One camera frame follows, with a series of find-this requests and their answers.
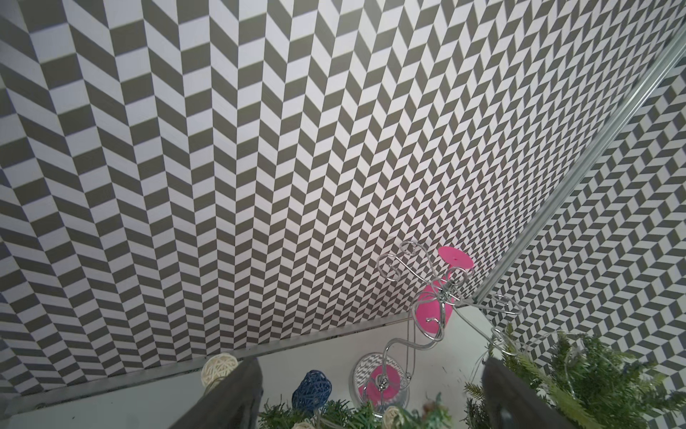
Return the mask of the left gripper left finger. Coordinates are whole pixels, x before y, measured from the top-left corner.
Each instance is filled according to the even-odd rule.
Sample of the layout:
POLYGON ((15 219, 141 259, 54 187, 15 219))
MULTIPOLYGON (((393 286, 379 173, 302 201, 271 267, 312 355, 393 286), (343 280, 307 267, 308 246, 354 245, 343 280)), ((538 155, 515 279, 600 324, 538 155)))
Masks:
POLYGON ((261 366, 256 357, 250 357, 171 425, 171 429, 256 428, 263 394, 261 366))

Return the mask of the blue and white ball garland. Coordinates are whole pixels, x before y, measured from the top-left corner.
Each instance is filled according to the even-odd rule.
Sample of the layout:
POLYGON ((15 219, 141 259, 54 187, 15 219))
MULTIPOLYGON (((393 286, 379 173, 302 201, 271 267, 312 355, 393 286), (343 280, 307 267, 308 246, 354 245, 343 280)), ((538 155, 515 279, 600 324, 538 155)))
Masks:
MULTIPOLYGON (((404 389, 407 375, 399 370, 398 363, 386 352, 368 353, 357 361, 351 373, 351 398, 353 408, 368 403, 377 416, 389 407, 402 408, 407 404, 404 389)), ((330 399, 332 383, 320 371, 311 370, 294 391, 288 406, 313 414, 330 399)))

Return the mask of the clear bulb string light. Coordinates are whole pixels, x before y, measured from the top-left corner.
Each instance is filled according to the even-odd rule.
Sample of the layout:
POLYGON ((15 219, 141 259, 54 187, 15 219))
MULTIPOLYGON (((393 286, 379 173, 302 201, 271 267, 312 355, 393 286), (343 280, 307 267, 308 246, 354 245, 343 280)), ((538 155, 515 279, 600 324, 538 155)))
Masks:
POLYGON ((596 341, 579 332, 545 332, 529 341, 514 335, 514 327, 494 328, 489 338, 487 357, 496 352, 504 364, 534 391, 564 391, 572 396, 582 391, 595 366, 592 354, 596 341))

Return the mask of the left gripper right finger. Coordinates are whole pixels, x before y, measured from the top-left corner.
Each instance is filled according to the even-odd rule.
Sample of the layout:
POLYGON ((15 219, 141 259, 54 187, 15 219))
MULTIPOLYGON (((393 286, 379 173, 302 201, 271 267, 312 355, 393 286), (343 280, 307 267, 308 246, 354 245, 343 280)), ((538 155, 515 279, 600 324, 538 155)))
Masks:
POLYGON ((492 428, 573 428, 499 359, 486 360, 482 389, 492 428))

